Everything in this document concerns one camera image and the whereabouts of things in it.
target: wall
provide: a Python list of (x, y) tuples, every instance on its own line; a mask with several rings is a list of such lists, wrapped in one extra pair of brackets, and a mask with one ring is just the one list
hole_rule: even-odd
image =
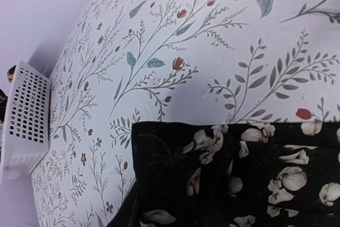
[[(0, 0), (0, 88), (8, 94), (6, 72), (18, 58), (43, 57), (51, 66), (89, 0)], [(30, 179), (0, 187), (2, 226), (37, 226)]]

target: white flower print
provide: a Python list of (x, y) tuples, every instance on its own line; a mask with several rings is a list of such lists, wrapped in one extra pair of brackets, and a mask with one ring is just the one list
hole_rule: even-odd
[(228, 195), (231, 197), (236, 197), (236, 194), (239, 193), (243, 188), (243, 183), (241, 178), (236, 176), (231, 177), (229, 182), (229, 191)]
[(285, 188), (282, 188), (281, 180), (271, 180), (268, 189), (273, 192), (273, 194), (268, 197), (268, 202), (270, 204), (276, 205), (280, 202), (290, 201), (294, 198), (294, 196), (287, 192)]
[(328, 183), (325, 184), (320, 193), (319, 197), (321, 202), (326, 206), (333, 206), (334, 201), (340, 197), (340, 184), (338, 183)]
[(253, 223), (255, 223), (256, 218), (252, 215), (244, 216), (244, 217), (236, 217), (234, 222), (239, 225), (239, 227), (251, 227)]
[(222, 133), (227, 133), (228, 129), (229, 129), (227, 124), (217, 124), (217, 125), (213, 125), (211, 128), (213, 130), (218, 130), (218, 131), (220, 131)]
[(146, 221), (152, 221), (159, 224), (170, 224), (176, 221), (171, 214), (162, 209), (152, 210), (143, 213), (143, 219)]
[(186, 193), (189, 196), (194, 195), (194, 193), (198, 194), (200, 190), (200, 178), (201, 178), (201, 168), (199, 167), (195, 173), (188, 180), (188, 184), (186, 186)]
[(272, 137), (275, 132), (275, 127), (270, 123), (255, 123), (253, 126), (258, 127), (260, 130), (255, 128), (246, 129), (241, 134), (241, 140), (249, 142), (268, 142), (269, 137)]
[(280, 156), (279, 159), (288, 163), (303, 164), (307, 165), (309, 163), (309, 157), (305, 150), (301, 150), (292, 155)]
[(321, 131), (322, 122), (303, 122), (301, 129), (303, 134), (307, 136), (314, 136)]
[(249, 155), (248, 146), (245, 141), (240, 141), (241, 149), (239, 151), (239, 157), (243, 158)]
[(277, 179), (290, 191), (298, 191), (307, 184), (307, 174), (300, 167), (284, 168)]

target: botanical print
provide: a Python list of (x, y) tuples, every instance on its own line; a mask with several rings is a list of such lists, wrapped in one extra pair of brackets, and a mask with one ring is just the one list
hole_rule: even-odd
[[(32, 173), (40, 226), (110, 222), (135, 182), (134, 123), (218, 124), (155, 160), (169, 167), (198, 155), (199, 164), (183, 178), (190, 198), (200, 195), (201, 175), (227, 145), (223, 136), (231, 123), (252, 125), (240, 133), (225, 170), (229, 199), (242, 198), (247, 186), (233, 166), (252, 158), (251, 141), (270, 145), (278, 122), (300, 121), (302, 134), (323, 136), (325, 122), (340, 121), (334, 93), (339, 34), (319, 31), (340, 23), (332, 1), (89, 0), (51, 75), (50, 150)], [(305, 167), (319, 147), (285, 145), (256, 162), (275, 157), (292, 168), (267, 180), (271, 215), (294, 215), (274, 206), (308, 185)], [(315, 201), (335, 207), (335, 183), (323, 183)], [(142, 226), (181, 220), (164, 208), (146, 217), (154, 220), (141, 219)], [(237, 215), (230, 226), (252, 226), (256, 218)]]

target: small object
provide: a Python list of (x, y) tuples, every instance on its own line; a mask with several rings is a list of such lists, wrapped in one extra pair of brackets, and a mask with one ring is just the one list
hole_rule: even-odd
[(16, 68), (16, 65), (12, 66), (12, 67), (7, 71), (7, 79), (8, 79), (8, 82), (12, 82), (13, 76), (14, 76), (15, 68)]

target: red flower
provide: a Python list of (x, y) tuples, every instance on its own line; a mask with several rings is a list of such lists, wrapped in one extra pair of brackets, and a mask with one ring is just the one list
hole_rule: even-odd
[(174, 59), (173, 63), (172, 63), (172, 68), (176, 71), (181, 70), (183, 67), (181, 66), (184, 62), (184, 59), (182, 59), (181, 57), (178, 57), (176, 59)]
[(89, 82), (86, 81), (86, 83), (84, 84), (84, 91), (87, 91), (88, 88), (89, 88)]
[(110, 214), (112, 214), (112, 213), (113, 213), (112, 209), (113, 209), (113, 205), (110, 204), (110, 203), (107, 201), (107, 202), (106, 202), (106, 212), (110, 212)]
[(100, 144), (101, 144), (101, 138), (97, 138), (97, 146), (100, 147)]
[(296, 111), (296, 116), (303, 119), (303, 120), (309, 120), (309, 119), (312, 118), (312, 113), (308, 109), (299, 108)]
[(183, 9), (182, 11), (178, 11), (177, 18), (183, 18), (186, 15), (186, 9)]
[(207, 4), (207, 6), (212, 6), (215, 3), (215, 0), (210, 0)]
[(80, 161), (83, 163), (83, 166), (85, 166), (85, 162), (86, 162), (86, 154), (85, 153), (82, 153), (81, 154), (81, 158), (80, 158)]
[(99, 39), (98, 39), (98, 45), (100, 45), (101, 42), (103, 42), (103, 40), (104, 40), (104, 37), (103, 37), (103, 36), (99, 37)]
[(169, 103), (169, 102), (171, 101), (171, 98), (172, 98), (171, 96), (167, 96), (167, 97), (165, 98), (165, 102), (166, 102), (166, 103)]

